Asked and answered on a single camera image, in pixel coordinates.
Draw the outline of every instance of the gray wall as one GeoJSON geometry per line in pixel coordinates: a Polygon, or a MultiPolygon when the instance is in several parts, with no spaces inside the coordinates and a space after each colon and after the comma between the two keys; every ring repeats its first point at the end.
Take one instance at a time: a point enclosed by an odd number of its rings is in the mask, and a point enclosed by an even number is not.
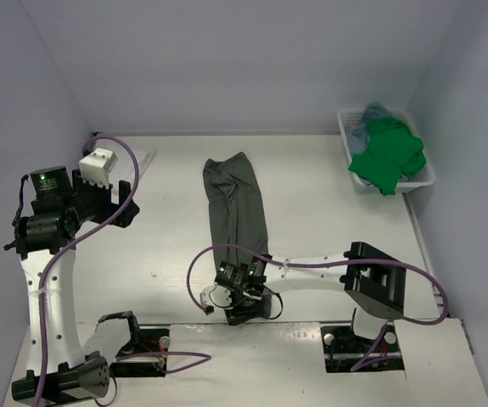
{"type": "Polygon", "coordinates": [[[0,0],[0,404],[28,325],[19,258],[2,250],[13,236],[20,177],[44,166],[76,164],[87,132],[20,2],[0,0]]]}
{"type": "Polygon", "coordinates": [[[23,0],[105,131],[332,131],[406,106],[460,0],[23,0]]]}
{"type": "Polygon", "coordinates": [[[488,392],[488,1],[464,2],[409,107],[438,178],[412,201],[488,392]]]}

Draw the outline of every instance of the gray cloth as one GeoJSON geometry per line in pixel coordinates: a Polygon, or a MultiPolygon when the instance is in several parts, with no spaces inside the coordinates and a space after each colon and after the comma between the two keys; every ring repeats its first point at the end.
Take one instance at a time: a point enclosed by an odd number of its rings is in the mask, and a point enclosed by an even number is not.
{"type": "MultiPolygon", "coordinates": [[[[355,154],[362,154],[368,147],[370,142],[370,133],[366,128],[366,124],[370,121],[381,120],[385,117],[390,117],[389,110],[385,108],[380,102],[371,102],[364,113],[362,113],[361,123],[351,130],[351,133],[347,136],[347,147],[351,153],[351,157],[355,154]]],[[[400,181],[407,181],[408,178],[402,174],[400,181]]],[[[372,182],[361,178],[364,185],[372,185],[372,182]]]]}
{"type": "MultiPolygon", "coordinates": [[[[244,153],[226,161],[208,159],[203,171],[210,201],[210,231],[213,244],[235,243],[260,254],[268,253],[268,234],[261,189],[244,153]]],[[[251,256],[233,248],[214,251],[216,267],[222,260],[240,265],[251,256]]]]}

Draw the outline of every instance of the white table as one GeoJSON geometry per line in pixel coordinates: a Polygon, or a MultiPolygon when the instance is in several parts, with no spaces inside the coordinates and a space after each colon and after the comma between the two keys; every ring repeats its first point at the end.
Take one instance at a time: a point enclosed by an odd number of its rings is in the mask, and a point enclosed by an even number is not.
{"type": "MultiPolygon", "coordinates": [[[[137,191],[141,212],[134,223],[125,230],[108,227],[78,248],[74,283],[80,322],[124,309],[134,311],[141,324],[224,321],[219,310],[206,316],[195,307],[185,275],[194,255],[211,245],[204,163],[239,151],[247,154],[261,187],[271,254],[318,257],[364,241],[423,267],[402,196],[356,194],[339,136],[124,140],[133,148],[154,148],[156,155],[137,191]]],[[[214,276],[209,253],[194,270],[194,292],[214,276]]],[[[355,306],[349,296],[329,291],[289,292],[283,300],[279,321],[348,321],[355,306]]],[[[408,316],[438,315],[431,286],[411,272],[405,306],[408,316]]]]}
{"type": "MultiPolygon", "coordinates": [[[[138,188],[141,213],[132,226],[106,228],[78,249],[74,283],[81,341],[101,315],[131,309],[141,324],[171,325],[171,350],[206,352],[213,360],[166,378],[119,379],[114,407],[488,407],[457,320],[433,327],[396,323],[405,372],[327,374],[319,322],[348,321],[354,308],[349,296],[285,293],[280,321],[287,322],[238,327],[219,324],[222,312],[205,316],[189,300],[188,263],[210,245],[202,168],[208,158],[223,160],[239,151],[248,155],[261,186],[271,254],[324,256],[362,240],[423,266],[402,197],[355,194],[339,137],[125,140],[134,148],[154,148],[156,156],[138,188]]],[[[209,254],[194,272],[194,291],[213,277],[209,254]]],[[[407,275],[406,314],[438,315],[430,285],[413,273],[407,275]]],[[[29,340],[27,333],[13,380],[24,375],[29,340]]],[[[170,367],[188,362],[169,358],[170,367]]],[[[8,391],[4,405],[20,404],[8,391]]]]}

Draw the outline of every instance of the plastic laundry basket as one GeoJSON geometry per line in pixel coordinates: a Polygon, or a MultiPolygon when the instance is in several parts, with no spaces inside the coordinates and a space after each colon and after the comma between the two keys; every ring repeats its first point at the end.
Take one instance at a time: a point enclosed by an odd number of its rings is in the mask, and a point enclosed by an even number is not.
{"type": "MultiPolygon", "coordinates": [[[[354,127],[361,123],[362,114],[364,113],[364,108],[355,108],[355,109],[341,109],[338,111],[338,125],[339,131],[342,134],[342,139],[344,140],[344,148],[345,154],[347,155],[347,159],[349,164],[351,164],[352,157],[349,148],[347,147],[347,135],[351,133],[354,127]]],[[[398,120],[402,120],[406,123],[407,127],[410,129],[412,134],[415,137],[419,137],[419,133],[417,131],[417,127],[415,123],[413,123],[412,117],[404,110],[400,109],[389,109],[392,113],[393,117],[398,120]]],[[[432,167],[429,163],[429,157],[426,154],[426,151],[423,151],[424,157],[427,159],[427,164],[423,167],[419,173],[411,178],[409,181],[399,181],[396,185],[396,193],[405,193],[413,191],[419,187],[428,187],[434,183],[434,172],[432,171],[432,167]]],[[[357,192],[379,192],[379,189],[373,185],[367,186],[365,185],[361,178],[354,172],[351,172],[351,176],[353,178],[353,186],[357,192]]]]}

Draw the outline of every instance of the blue cloth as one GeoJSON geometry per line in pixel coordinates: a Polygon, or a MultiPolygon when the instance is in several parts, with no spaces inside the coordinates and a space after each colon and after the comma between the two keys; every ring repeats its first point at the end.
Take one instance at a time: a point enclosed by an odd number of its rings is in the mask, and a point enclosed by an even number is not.
{"type": "MultiPolygon", "coordinates": [[[[362,113],[361,124],[355,127],[351,133],[347,136],[347,147],[351,153],[351,157],[355,154],[362,154],[368,147],[370,142],[370,133],[366,128],[366,124],[369,121],[381,120],[385,117],[390,117],[389,110],[385,108],[380,102],[371,102],[364,113],[362,113]]],[[[372,182],[361,178],[364,185],[372,185],[372,182]]],[[[401,176],[401,181],[407,181],[406,176],[401,176]]]]}

